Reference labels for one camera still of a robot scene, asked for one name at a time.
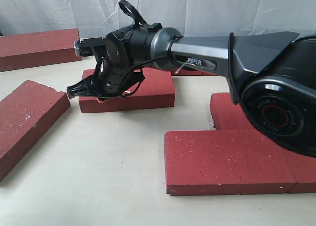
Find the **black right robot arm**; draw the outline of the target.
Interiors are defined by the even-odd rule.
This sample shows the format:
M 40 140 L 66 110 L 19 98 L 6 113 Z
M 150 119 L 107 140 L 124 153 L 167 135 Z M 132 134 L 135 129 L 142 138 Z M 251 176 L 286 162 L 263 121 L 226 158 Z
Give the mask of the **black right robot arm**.
M 250 123 L 291 152 L 316 155 L 316 37 L 296 32 L 184 37 L 155 24 L 129 26 L 78 40 L 78 56 L 94 56 L 94 73 L 67 88 L 69 98 L 126 97 L 142 69 L 193 69 L 224 77 Z

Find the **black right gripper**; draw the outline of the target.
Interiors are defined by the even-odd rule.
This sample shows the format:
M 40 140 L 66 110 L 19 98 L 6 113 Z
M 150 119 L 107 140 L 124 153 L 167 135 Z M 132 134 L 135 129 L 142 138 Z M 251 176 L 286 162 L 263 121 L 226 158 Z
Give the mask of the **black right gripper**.
M 69 99 L 95 97 L 99 104 L 109 99 L 123 97 L 133 86 L 140 87 L 145 80 L 143 71 L 136 72 L 131 66 L 119 67 L 109 58 L 97 62 L 94 73 L 66 89 Z

